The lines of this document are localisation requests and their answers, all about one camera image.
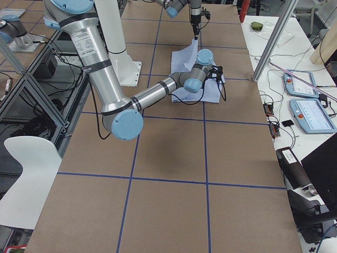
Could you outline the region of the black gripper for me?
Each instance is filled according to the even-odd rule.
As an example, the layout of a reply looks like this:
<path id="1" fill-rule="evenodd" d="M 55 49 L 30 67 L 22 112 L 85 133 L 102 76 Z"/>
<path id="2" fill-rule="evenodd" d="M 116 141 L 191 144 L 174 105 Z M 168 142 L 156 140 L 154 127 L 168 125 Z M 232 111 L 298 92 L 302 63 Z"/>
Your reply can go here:
<path id="1" fill-rule="evenodd" d="M 223 67 L 212 65 L 206 79 L 215 79 L 217 82 L 223 82 Z"/>
<path id="2" fill-rule="evenodd" d="M 190 8 L 190 23 L 192 24 L 195 40 L 197 40 L 199 36 L 199 24 L 202 16 L 205 16 L 206 19 L 209 20 L 211 13 L 204 7 Z"/>

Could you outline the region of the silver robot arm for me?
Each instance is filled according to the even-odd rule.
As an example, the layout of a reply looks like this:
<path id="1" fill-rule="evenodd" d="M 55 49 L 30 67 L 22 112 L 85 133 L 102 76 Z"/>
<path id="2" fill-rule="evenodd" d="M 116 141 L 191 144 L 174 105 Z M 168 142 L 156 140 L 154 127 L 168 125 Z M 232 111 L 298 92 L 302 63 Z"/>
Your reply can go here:
<path id="1" fill-rule="evenodd" d="M 211 18 L 211 13 L 206 8 L 202 7 L 201 0 L 155 0 L 160 6 L 162 6 L 170 18 L 174 18 L 178 13 L 186 6 L 189 6 L 189 20 L 193 29 L 194 39 L 197 40 L 202 30 L 209 22 Z M 205 16 L 207 23 L 200 27 L 201 18 Z"/>
<path id="2" fill-rule="evenodd" d="M 213 62 L 213 53 L 200 50 L 186 72 L 175 72 L 154 86 L 126 97 L 122 86 L 140 72 L 126 51 L 117 1 L 45 1 L 46 26 L 67 33 L 90 77 L 102 108 L 103 126 L 116 138 L 131 140 L 142 131 L 141 111 L 175 90 L 197 93 L 208 79 L 222 81 L 222 68 Z"/>

